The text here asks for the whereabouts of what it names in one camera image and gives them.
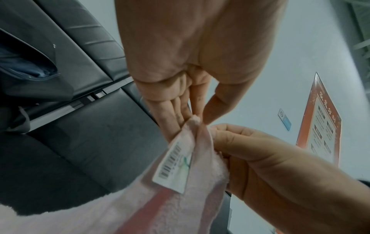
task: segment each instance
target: pink fabric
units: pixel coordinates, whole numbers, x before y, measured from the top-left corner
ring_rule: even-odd
[[[223,199],[228,172],[213,150],[207,127],[198,118],[189,120],[178,138],[195,142],[184,194],[152,182],[165,152],[120,192],[69,210],[28,217],[0,214],[0,233],[209,233]]]

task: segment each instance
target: blue and white label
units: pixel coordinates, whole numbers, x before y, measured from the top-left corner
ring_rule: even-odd
[[[284,111],[280,108],[279,113],[278,113],[279,118],[283,122],[284,126],[288,131],[290,131],[290,128],[292,127],[292,123],[289,121],[288,117],[284,113]]]

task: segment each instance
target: framed sign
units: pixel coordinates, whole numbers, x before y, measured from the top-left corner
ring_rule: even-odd
[[[338,111],[316,73],[296,145],[339,166],[341,125]]]

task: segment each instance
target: white tag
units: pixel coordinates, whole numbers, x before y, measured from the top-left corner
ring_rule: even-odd
[[[153,182],[183,194],[188,180],[194,149],[191,136],[179,137],[162,159],[153,176]]]

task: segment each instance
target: wall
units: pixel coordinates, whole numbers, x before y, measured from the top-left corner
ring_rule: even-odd
[[[113,0],[111,5],[80,1],[119,38]],[[291,0],[266,68],[237,108],[216,123],[255,128],[295,144],[318,72],[342,118],[340,167],[354,178],[370,180],[370,108],[347,41],[329,0]],[[280,108],[292,122],[289,132],[277,116]],[[231,209],[234,234],[270,233],[271,226],[235,197]]]

